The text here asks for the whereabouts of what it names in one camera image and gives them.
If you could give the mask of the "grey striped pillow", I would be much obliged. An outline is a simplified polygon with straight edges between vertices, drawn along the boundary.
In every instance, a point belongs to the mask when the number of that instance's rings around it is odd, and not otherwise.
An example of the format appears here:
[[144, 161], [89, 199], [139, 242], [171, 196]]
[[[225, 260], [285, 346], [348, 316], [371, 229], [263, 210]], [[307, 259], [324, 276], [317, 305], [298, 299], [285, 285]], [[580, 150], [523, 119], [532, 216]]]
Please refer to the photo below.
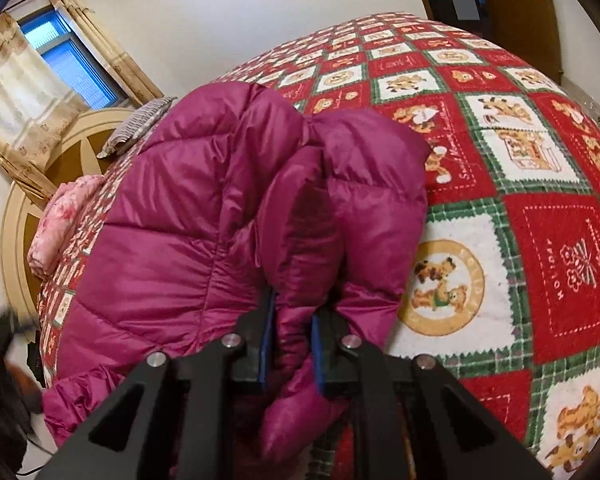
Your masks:
[[158, 124], [159, 120], [171, 108], [175, 98], [164, 96], [153, 99], [129, 115], [114, 129], [96, 155], [98, 159], [121, 156]]

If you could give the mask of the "magenta puffer jacket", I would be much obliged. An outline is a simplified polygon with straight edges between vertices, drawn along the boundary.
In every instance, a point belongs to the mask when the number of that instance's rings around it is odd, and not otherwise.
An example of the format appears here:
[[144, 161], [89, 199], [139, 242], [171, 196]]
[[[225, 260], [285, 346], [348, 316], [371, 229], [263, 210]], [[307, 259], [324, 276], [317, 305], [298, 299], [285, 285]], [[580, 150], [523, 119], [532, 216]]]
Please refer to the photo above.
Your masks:
[[45, 283], [44, 417], [57, 444], [148, 353], [185, 356], [276, 295], [268, 392], [244, 408], [245, 453], [292, 460], [342, 413], [306, 332], [338, 288], [355, 333], [384, 344], [427, 214], [430, 146], [374, 110], [301, 114], [227, 82], [181, 99], [119, 162]]

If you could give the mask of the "red bear patchwork bedspread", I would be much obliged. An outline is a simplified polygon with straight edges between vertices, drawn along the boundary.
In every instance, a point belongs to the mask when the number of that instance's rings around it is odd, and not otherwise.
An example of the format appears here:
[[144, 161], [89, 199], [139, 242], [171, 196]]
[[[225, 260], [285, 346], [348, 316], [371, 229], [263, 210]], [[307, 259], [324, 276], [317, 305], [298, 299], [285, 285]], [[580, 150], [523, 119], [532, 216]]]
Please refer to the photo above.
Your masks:
[[403, 12], [263, 53], [214, 84], [421, 134], [427, 214], [379, 347], [430, 353], [556, 479], [600, 438], [600, 129], [492, 42]]

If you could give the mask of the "brown wooden door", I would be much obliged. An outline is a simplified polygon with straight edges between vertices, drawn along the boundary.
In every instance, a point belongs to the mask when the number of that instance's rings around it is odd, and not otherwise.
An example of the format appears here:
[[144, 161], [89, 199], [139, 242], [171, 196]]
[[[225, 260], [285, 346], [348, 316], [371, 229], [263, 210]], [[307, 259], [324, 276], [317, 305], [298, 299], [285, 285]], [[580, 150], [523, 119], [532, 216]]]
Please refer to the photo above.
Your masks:
[[486, 36], [556, 84], [562, 81], [562, 49], [553, 0], [486, 0]]

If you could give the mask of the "pink floral blanket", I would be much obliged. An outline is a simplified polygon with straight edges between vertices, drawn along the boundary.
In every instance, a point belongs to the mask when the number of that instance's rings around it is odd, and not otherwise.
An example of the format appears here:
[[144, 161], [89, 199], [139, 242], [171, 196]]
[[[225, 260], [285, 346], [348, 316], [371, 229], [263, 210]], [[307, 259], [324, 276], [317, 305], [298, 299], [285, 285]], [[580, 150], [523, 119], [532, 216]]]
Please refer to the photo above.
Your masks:
[[41, 280], [54, 272], [79, 215], [105, 178], [91, 174], [63, 183], [46, 205], [31, 242], [27, 263]]

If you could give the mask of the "beige patterned curtain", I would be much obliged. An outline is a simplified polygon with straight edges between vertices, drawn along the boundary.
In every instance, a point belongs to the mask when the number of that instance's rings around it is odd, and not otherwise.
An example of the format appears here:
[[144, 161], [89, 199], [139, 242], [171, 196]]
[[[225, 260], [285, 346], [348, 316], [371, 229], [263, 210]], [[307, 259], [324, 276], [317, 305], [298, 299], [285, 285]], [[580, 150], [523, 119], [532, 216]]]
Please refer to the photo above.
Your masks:
[[[133, 103], [163, 96], [86, 4], [81, 0], [50, 0], [50, 4]], [[76, 118], [87, 110], [87, 102], [53, 73], [17, 21], [1, 13], [0, 165], [24, 192], [46, 200], [55, 194], [45, 167]]]

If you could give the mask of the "beige round headboard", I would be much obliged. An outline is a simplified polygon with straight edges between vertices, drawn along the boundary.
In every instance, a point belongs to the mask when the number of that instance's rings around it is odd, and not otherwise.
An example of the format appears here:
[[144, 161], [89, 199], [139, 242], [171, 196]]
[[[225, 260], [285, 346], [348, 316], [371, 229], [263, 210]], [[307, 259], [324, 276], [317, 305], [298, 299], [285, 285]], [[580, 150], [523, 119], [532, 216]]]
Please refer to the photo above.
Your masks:
[[[61, 144], [52, 151], [44, 170], [52, 187], [76, 180], [84, 174], [103, 174], [110, 162], [97, 158], [110, 133], [132, 110], [109, 107], [92, 110], [76, 118]], [[9, 190], [3, 216], [0, 257], [2, 278], [8, 304], [18, 318], [35, 321], [38, 318], [36, 298], [42, 282], [30, 270], [27, 253], [34, 231], [46, 206], [46, 198], [37, 198], [24, 192], [14, 183]]]

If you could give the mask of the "blue window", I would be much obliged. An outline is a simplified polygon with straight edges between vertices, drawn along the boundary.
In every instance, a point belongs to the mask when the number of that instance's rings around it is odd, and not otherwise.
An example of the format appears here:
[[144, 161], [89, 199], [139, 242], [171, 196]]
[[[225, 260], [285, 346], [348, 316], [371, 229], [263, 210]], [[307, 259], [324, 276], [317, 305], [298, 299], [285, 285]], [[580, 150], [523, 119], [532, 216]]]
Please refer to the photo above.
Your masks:
[[60, 14], [43, 9], [19, 21], [23, 35], [52, 71], [92, 110], [121, 105], [126, 95]]

